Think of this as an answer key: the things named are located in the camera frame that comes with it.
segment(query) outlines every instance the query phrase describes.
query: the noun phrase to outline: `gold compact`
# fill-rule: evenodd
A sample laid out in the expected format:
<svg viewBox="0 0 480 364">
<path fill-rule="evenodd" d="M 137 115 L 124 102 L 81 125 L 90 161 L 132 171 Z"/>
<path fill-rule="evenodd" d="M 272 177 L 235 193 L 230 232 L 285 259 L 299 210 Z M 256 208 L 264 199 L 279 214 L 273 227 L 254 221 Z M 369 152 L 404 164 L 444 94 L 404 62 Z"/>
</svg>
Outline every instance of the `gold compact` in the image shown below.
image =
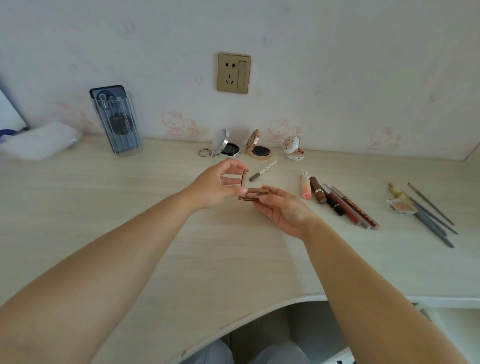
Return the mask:
<svg viewBox="0 0 480 364">
<path fill-rule="evenodd" d="M 273 153 L 265 146 L 258 146 L 258 140 L 260 139 L 260 130 L 256 129 L 248 138 L 247 145 L 245 147 L 245 153 L 256 160 L 269 160 Z"/>
<path fill-rule="evenodd" d="M 243 185 L 243 177 L 245 177 L 245 174 L 246 172 L 243 171 L 243 174 L 241 176 L 240 186 Z M 249 188 L 245 196 L 239 196 L 239 200 L 240 201 L 258 201 L 260 199 L 260 196 L 266 196 L 271 193 L 272 191 L 270 190 L 270 188 Z"/>
</svg>

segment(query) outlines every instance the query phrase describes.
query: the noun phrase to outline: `cloth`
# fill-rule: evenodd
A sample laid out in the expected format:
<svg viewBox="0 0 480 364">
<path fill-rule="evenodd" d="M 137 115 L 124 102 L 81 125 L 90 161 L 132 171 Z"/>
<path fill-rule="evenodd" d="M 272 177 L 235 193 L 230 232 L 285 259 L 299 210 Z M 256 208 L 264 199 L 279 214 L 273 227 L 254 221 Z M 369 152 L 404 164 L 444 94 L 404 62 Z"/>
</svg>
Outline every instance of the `cloth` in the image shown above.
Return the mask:
<svg viewBox="0 0 480 364">
<path fill-rule="evenodd" d="M 234 364 L 230 348 L 222 341 L 212 342 L 182 364 Z M 271 345 L 249 364 L 310 364 L 303 351 L 293 342 Z"/>
</svg>

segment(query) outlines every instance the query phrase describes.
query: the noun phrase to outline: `white pen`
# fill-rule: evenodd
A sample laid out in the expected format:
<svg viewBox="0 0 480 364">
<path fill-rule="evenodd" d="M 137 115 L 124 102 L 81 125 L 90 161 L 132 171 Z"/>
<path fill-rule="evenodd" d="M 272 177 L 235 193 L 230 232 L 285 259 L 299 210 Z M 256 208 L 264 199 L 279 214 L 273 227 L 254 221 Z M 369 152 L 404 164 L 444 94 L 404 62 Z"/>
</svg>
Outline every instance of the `white pen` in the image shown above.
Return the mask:
<svg viewBox="0 0 480 364">
<path fill-rule="evenodd" d="M 265 172 L 267 172 L 270 168 L 272 168 L 276 163 L 278 162 L 278 160 L 274 160 L 272 163 L 270 163 L 268 166 L 266 166 L 264 169 L 262 169 L 260 172 L 254 174 L 253 176 L 250 177 L 249 181 L 250 182 L 253 182 L 255 181 L 258 177 L 260 177 L 262 174 L 264 174 Z"/>
</svg>

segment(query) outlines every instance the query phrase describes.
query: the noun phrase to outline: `gold outlet panel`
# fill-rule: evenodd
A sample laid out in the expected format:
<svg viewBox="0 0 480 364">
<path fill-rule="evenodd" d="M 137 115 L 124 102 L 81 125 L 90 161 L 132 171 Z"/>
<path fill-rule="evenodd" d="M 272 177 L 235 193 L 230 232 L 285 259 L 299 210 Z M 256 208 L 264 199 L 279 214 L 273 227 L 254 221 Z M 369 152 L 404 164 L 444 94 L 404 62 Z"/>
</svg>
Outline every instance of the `gold outlet panel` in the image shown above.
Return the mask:
<svg viewBox="0 0 480 364">
<path fill-rule="evenodd" d="M 243 54 L 218 54 L 217 90 L 247 94 L 252 58 Z"/>
</svg>

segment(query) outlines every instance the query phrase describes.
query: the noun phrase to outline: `clear cylindrical container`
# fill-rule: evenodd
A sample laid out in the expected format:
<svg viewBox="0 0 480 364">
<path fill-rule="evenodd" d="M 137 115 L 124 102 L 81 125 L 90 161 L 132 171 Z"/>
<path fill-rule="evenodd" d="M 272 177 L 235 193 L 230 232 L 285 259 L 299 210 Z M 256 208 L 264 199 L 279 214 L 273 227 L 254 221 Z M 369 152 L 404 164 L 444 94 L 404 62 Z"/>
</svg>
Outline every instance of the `clear cylindrical container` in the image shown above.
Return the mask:
<svg viewBox="0 0 480 364">
<path fill-rule="evenodd" d="M 107 98 L 100 95 L 92 102 L 113 153 L 128 156 L 140 152 L 142 139 L 131 100 L 128 97 Z"/>
</svg>

